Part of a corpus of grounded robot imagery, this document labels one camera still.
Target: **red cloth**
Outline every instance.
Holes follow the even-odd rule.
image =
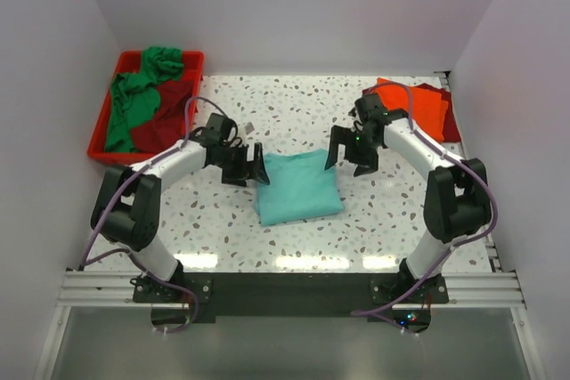
[[[445,113],[444,120],[444,141],[445,142],[461,142],[460,131],[457,129],[457,124],[455,123],[455,116],[453,115],[453,103],[452,95],[445,91],[444,89],[434,88],[432,85],[421,84],[417,86],[418,88],[428,89],[430,91],[436,91],[442,94],[442,101],[449,102],[449,108],[447,113]]]
[[[151,120],[131,129],[134,146],[142,153],[160,153],[182,137],[184,105],[191,96],[192,81],[168,80],[157,86],[160,108]]]

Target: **gray wall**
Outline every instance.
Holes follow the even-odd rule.
[[[467,146],[499,199],[501,260],[553,379],[570,368],[569,22],[568,0],[494,0],[452,72]]]
[[[122,48],[204,51],[212,73],[451,69],[492,0],[97,0]]]
[[[0,378],[31,378],[98,185],[118,46],[94,0],[0,0]]]

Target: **teal cloth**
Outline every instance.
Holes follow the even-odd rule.
[[[325,171],[320,149],[294,156],[264,155],[271,184],[257,186],[255,209],[263,226],[340,213],[335,168]]]

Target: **gray floor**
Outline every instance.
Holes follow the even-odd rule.
[[[164,337],[147,309],[74,309],[55,379],[527,379],[508,310],[445,310],[420,336],[364,319],[220,318]]]

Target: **dark green fabric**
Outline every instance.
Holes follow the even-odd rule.
[[[141,53],[138,73],[118,73],[110,86],[110,118],[105,151],[136,151],[129,130],[149,121],[160,107],[155,89],[167,80],[178,80],[184,65],[182,51],[153,46]]]

